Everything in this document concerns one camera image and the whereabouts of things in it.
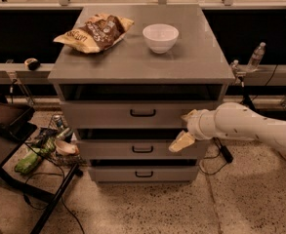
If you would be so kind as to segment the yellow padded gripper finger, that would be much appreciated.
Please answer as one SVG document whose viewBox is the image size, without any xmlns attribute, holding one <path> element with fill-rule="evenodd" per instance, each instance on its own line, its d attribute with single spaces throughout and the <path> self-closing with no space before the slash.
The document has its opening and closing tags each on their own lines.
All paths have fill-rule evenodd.
<svg viewBox="0 0 286 234">
<path fill-rule="evenodd" d="M 185 122 L 187 122 L 191 117 L 193 117 L 193 116 L 195 116 L 195 115 L 197 115 L 197 114 L 198 114 L 198 110 L 193 109 L 193 110 L 191 110 L 190 112 L 188 112 L 187 114 L 182 115 L 181 118 L 182 118 Z"/>
<path fill-rule="evenodd" d="M 189 147 L 195 143 L 194 136 L 185 131 L 181 131 L 176 139 L 170 144 L 169 150 L 171 152 L 180 152 L 186 147 Z"/>
</svg>

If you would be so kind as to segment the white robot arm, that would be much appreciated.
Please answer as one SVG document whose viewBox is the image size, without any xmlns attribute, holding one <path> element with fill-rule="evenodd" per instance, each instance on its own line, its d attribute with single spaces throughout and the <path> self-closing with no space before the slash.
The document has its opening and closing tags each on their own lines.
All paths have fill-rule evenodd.
<svg viewBox="0 0 286 234">
<path fill-rule="evenodd" d="M 197 140 L 256 140 L 277 150 L 286 159 L 286 121 L 262 116 L 235 102 L 225 102 L 215 110 L 193 109 L 182 119 L 186 130 L 170 144 L 171 152 L 179 152 Z"/>
</svg>

